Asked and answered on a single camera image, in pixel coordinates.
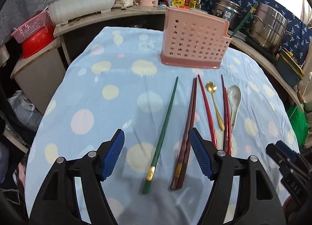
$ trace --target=green chopstick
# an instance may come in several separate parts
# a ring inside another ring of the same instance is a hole
[[[174,95],[175,95],[175,92],[177,90],[177,80],[178,79],[179,79],[179,77],[176,78],[176,82],[174,84],[174,90],[172,91],[169,107],[168,107],[167,114],[166,114],[166,117],[165,117],[165,122],[163,123],[163,128],[161,129],[161,133],[160,133],[160,136],[159,136],[159,139],[158,139],[157,147],[156,147],[156,150],[155,150],[155,153],[154,153],[154,157],[153,157],[151,166],[149,167],[149,172],[147,173],[147,177],[146,177],[146,181],[145,181],[145,184],[144,184],[144,187],[143,187],[142,194],[149,193],[149,187],[151,186],[151,183],[152,183],[153,175],[154,175],[155,168],[156,168],[156,165],[157,165],[157,162],[158,162],[158,158],[159,158],[159,155],[160,155],[160,150],[161,150],[161,147],[163,145],[163,139],[165,138],[165,134],[166,134],[166,130],[167,130],[168,122],[169,122],[169,117],[170,117],[172,105],[174,103]]]
[[[250,9],[250,11],[248,12],[248,14],[245,16],[245,18],[241,21],[241,23],[238,25],[238,27],[233,31],[232,35],[230,36],[230,38],[234,37],[234,35],[237,33],[237,31],[239,31],[242,26],[245,24],[245,22],[249,19],[249,17],[253,14],[253,12],[256,11],[257,7],[259,6],[258,3],[254,4],[254,6]]]

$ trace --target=gold spoon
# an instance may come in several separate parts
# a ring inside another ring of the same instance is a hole
[[[223,123],[222,117],[220,116],[218,108],[216,107],[216,101],[213,97],[213,93],[216,92],[216,85],[214,85],[212,82],[209,82],[206,84],[206,89],[211,94],[211,97],[213,98],[213,105],[214,105],[215,110],[216,110],[216,118],[218,119],[219,127],[222,131],[224,131],[224,123]]]

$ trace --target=spoon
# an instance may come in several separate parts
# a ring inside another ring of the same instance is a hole
[[[216,85],[214,85],[212,82],[209,82],[206,84],[206,89],[207,91],[211,94],[211,97],[213,98],[213,105],[215,107],[215,110],[216,110],[216,118],[218,120],[218,124],[219,124],[219,127],[222,131],[224,131],[224,123],[222,121],[222,117],[220,116],[220,113],[218,111],[218,108],[216,107],[216,101],[213,97],[213,93],[216,92]]]
[[[229,88],[227,92],[227,97],[229,98],[229,102],[232,108],[231,112],[231,129],[234,130],[238,107],[241,102],[241,90],[238,86],[233,85]]]

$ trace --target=navy blue palm tree wallpaper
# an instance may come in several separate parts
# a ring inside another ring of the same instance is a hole
[[[207,11],[209,14],[213,14],[216,2],[218,0],[202,0],[201,8]],[[305,58],[308,53],[309,43],[312,40],[312,31],[302,23],[292,12],[283,7],[281,4],[277,3],[275,0],[231,0],[239,4],[243,9],[243,14],[247,14],[250,8],[255,3],[264,3],[279,11],[289,22],[288,31],[290,31],[293,36],[285,35],[281,43],[280,49],[285,47],[287,50],[294,54],[295,60],[299,65],[303,65]],[[252,27],[253,20],[250,19],[244,25],[247,30]]]

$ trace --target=white ceramic spoon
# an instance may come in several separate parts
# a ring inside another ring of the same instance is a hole
[[[227,97],[229,98],[229,102],[232,108],[231,112],[231,129],[234,130],[235,123],[236,123],[236,117],[237,117],[237,111],[239,104],[241,102],[241,90],[238,86],[233,85],[229,88],[227,91]]]

